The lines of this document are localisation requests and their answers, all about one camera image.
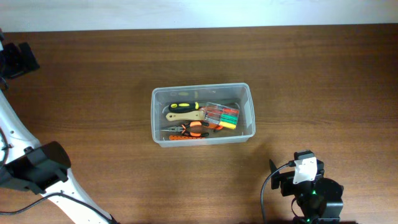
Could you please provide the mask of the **pack of coloured bits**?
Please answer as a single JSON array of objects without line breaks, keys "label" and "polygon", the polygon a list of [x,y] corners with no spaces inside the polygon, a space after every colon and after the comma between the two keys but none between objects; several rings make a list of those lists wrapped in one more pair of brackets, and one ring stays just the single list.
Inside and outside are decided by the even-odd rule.
[{"label": "pack of coloured bits", "polygon": [[208,102],[204,107],[205,121],[228,129],[236,129],[240,110]]}]

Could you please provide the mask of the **small orange handled pliers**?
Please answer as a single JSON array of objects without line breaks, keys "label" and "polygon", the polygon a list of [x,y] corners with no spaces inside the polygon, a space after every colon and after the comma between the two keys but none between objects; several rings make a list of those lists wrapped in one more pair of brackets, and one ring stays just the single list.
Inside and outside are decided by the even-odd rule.
[{"label": "small orange handled pliers", "polygon": [[214,123],[210,123],[208,128],[211,129],[214,133],[217,133],[223,129],[223,126],[220,126],[220,125],[214,124]]}]

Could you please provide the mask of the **orange scraper wooden handle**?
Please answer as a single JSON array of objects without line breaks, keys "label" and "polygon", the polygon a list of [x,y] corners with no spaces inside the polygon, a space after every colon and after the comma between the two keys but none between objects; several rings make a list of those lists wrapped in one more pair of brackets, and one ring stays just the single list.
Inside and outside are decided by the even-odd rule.
[{"label": "orange scraper wooden handle", "polygon": [[165,118],[167,121],[201,121],[205,119],[205,110],[199,109],[185,113],[173,113],[165,110]]}]

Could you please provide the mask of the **orange black long-nose pliers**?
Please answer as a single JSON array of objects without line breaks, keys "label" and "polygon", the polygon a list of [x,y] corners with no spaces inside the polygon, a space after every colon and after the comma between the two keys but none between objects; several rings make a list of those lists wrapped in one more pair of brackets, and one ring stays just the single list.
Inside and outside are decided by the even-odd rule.
[{"label": "orange black long-nose pliers", "polygon": [[208,127],[209,123],[205,121],[189,121],[178,126],[163,128],[161,131],[179,133],[181,136],[186,137],[205,138],[209,136],[209,132],[204,132]]}]

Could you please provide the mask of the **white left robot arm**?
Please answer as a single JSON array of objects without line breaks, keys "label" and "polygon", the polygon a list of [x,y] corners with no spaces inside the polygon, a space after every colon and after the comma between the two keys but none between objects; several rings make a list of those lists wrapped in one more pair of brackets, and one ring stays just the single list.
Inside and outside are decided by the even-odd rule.
[{"label": "white left robot arm", "polygon": [[72,172],[71,160],[57,141],[41,144],[1,96],[1,187],[31,191],[41,198],[2,216],[17,215],[50,200],[74,223],[116,223],[83,190]]}]

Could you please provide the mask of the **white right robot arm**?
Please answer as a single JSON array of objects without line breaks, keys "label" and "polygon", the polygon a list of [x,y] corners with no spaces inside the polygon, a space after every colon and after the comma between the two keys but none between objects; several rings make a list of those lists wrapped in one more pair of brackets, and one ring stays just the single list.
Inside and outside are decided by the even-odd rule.
[{"label": "white right robot arm", "polygon": [[292,196],[302,215],[293,217],[294,223],[339,223],[343,209],[344,187],[326,178],[324,163],[310,150],[294,153],[294,159],[277,167],[269,161],[271,173],[266,182],[271,189],[279,189],[283,197]]}]

